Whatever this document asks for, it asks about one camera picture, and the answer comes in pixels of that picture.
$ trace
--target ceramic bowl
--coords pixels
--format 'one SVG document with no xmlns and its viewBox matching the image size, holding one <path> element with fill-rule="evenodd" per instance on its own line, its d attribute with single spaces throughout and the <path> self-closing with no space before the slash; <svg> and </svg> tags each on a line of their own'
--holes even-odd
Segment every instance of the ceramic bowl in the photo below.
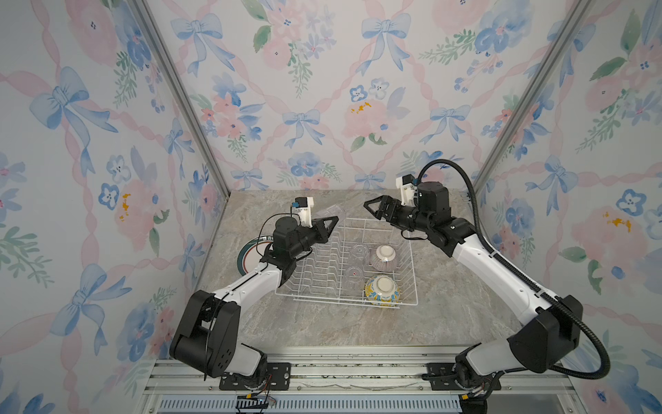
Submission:
<svg viewBox="0 0 662 414">
<path fill-rule="evenodd" d="M 365 284 L 364 292 L 368 301 L 378 306 L 394 305 L 400 299 L 400 290 L 395 280 L 383 274 L 372 277 Z"/>
</svg>

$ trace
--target table surface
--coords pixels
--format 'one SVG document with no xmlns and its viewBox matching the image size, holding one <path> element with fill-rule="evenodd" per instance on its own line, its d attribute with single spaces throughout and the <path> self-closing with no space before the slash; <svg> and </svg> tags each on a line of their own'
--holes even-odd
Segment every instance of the table surface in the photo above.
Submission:
<svg viewBox="0 0 662 414">
<path fill-rule="evenodd" d="M 347 217 L 370 219 L 363 202 L 397 190 L 234 191 L 211 246 L 199 289 L 214 291 L 240 277 L 239 251 L 272 214 L 295 197 L 314 197 L 319 211 L 338 204 Z M 458 191 L 453 215 L 471 220 Z M 265 226 L 271 234 L 275 219 Z M 400 309 L 295 301 L 269 293 L 241 315 L 239 339 L 256 348 L 321 345 L 470 345 L 508 337 L 520 323 L 478 276 L 426 241 L 412 242 L 418 305 Z"/>
</svg>

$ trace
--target white wire dish rack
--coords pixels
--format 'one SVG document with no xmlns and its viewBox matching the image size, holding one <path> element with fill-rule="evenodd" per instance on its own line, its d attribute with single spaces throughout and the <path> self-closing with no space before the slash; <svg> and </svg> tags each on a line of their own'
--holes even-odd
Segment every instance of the white wire dish rack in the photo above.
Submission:
<svg viewBox="0 0 662 414">
<path fill-rule="evenodd" d="M 359 284 L 350 283 L 350 275 L 345 275 L 350 267 L 350 251 L 357 244 L 369 249 L 361 266 L 363 281 Z M 397 267 L 393 272 L 378 272 L 369 265 L 369 255 L 382 244 L 388 244 L 396 251 Z M 328 243 L 313 246 L 310 256 L 297 264 L 297 269 L 285 284 L 276 289 L 276 294 L 291 296 L 298 301 L 377 306 L 365 297 L 363 287 L 379 274 L 395 280 L 400 296 L 395 303 L 380 303 L 378 306 L 397 309 L 400 305 L 418 305 L 411 242 L 403 239 L 400 230 L 385 221 L 345 219 L 336 226 Z"/>
</svg>

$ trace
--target plate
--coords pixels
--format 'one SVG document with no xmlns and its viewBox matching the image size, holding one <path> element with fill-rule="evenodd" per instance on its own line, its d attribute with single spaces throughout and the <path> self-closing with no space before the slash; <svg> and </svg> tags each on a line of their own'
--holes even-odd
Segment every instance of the plate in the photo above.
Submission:
<svg viewBox="0 0 662 414">
<path fill-rule="evenodd" d="M 273 242 L 273 236 L 265 234 L 264 236 L 255 237 L 242 247 L 237 256 L 237 269 L 242 276 L 251 272 L 258 265 L 262 258 L 260 254 L 264 254 L 264 249 L 271 242 Z"/>
</svg>

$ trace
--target black cable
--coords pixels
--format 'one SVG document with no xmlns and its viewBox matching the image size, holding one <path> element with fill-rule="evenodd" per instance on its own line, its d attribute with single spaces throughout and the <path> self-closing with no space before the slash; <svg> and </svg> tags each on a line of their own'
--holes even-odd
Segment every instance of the black cable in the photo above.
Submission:
<svg viewBox="0 0 662 414">
<path fill-rule="evenodd" d="M 267 407 L 269 407 L 269 392 L 270 391 L 271 391 L 271 376 L 269 376 L 269 379 L 267 380 L 267 396 L 264 399 Z M 262 411 L 264 411 L 264 408 L 265 407 L 263 406 L 262 409 L 260 410 L 260 414 L 262 414 Z"/>
<path fill-rule="evenodd" d="M 304 256 L 301 256 L 300 258 L 298 258 L 297 261 L 304 260 L 306 257 L 310 256 L 311 253 L 312 253 L 312 249 L 307 254 L 305 254 Z"/>
<path fill-rule="evenodd" d="M 450 381 L 456 378 L 457 378 L 457 374 L 451 374 L 451 375 L 421 374 L 420 376 L 420 379 L 424 381 L 431 381 L 431 380 Z"/>
<path fill-rule="evenodd" d="M 471 397 L 469 398 L 468 401 L 482 401 L 484 399 L 487 399 L 490 395 L 492 395 L 492 391 L 495 390 L 494 383 L 497 382 L 498 379 L 501 378 L 505 373 L 506 373 L 505 371 L 497 372 L 494 378 L 492 378 L 492 380 L 490 381 L 490 388 L 485 392 L 485 394 L 479 397 Z"/>
<path fill-rule="evenodd" d="M 402 236 L 403 239 L 405 240 L 428 240 L 427 234 L 425 238 L 422 237 L 407 237 L 404 235 L 404 229 L 400 231 L 400 235 Z"/>
<path fill-rule="evenodd" d="M 539 293 L 542 288 L 534 282 L 532 279 L 530 279 L 527 275 L 522 273 L 518 268 L 513 266 L 508 260 L 506 260 L 503 256 L 501 256 L 499 253 L 496 253 L 494 248 L 485 240 L 485 237 L 483 236 L 483 232 L 481 231 L 481 222 L 479 218 L 479 210 L 478 210 L 478 202 L 476 201 L 476 193 L 473 190 L 473 184 L 471 183 L 471 180 L 469 179 L 469 176 L 467 176 L 467 173 L 457 165 L 455 162 L 451 160 L 434 160 L 431 162 L 428 162 L 423 169 L 418 173 L 418 179 L 416 181 L 416 184 L 420 184 L 421 180 L 423 178 L 423 175 L 425 174 L 425 171 L 427 171 L 428 168 L 435 164 L 446 164 L 455 171 L 457 171 L 461 176 L 462 179 L 464 180 L 466 186 L 467 186 L 467 192 L 469 193 L 469 198 L 471 200 L 471 210 L 473 213 L 473 225 L 475 227 L 475 232 L 476 236 L 478 236 L 478 240 L 480 240 L 481 244 L 487 250 L 489 254 L 492 254 L 494 259 L 496 259 L 499 263 L 501 263 L 506 269 L 510 270 L 512 274 L 517 276 L 522 282 L 524 282 L 531 290 L 533 290 L 536 293 Z M 611 361 L 609 359 L 609 353 L 607 353 L 607 349 L 605 349 L 604 345 L 600 341 L 600 339 L 593 333 L 593 331 L 580 319 L 578 318 L 574 313 L 572 313 L 568 308 L 560 304 L 556 299 L 554 299 L 552 296 L 547 294 L 546 292 L 543 292 L 540 294 L 540 297 L 545 299 L 547 302 L 551 304 L 551 306 L 562 312 L 568 319 L 570 319 L 575 325 L 579 327 L 579 329 L 584 332 L 584 334 L 589 338 L 590 342 L 593 344 L 595 347 L 596 351 L 598 352 L 598 355 L 600 356 L 600 367 L 594 371 L 594 372 L 580 372 L 580 371 L 574 371 L 574 370 L 569 370 L 567 368 L 564 368 L 562 366 L 558 365 L 552 365 L 549 367 L 550 370 L 560 372 L 561 374 L 565 374 L 571 377 L 576 377 L 576 378 L 581 378 L 584 380 L 599 380 L 601 378 L 604 378 L 609 374 L 609 370 L 611 369 Z"/>
<path fill-rule="evenodd" d="M 262 230 L 264 230 L 264 226 L 267 224 L 267 222 L 269 220 L 271 220 L 272 218 L 274 218 L 276 216 L 290 216 L 291 217 L 292 216 L 292 207 L 290 207 L 290 212 L 289 213 L 276 213 L 276 214 L 270 216 L 268 219 L 266 219 L 264 221 L 264 223 L 262 223 L 262 227 L 260 227 L 260 233 L 258 234 L 258 244 L 260 243 L 260 237 L 262 237 Z M 255 251 L 258 252 L 258 254 L 260 256 L 264 257 L 264 255 L 262 253 L 260 253 L 259 248 L 255 247 Z"/>
</svg>

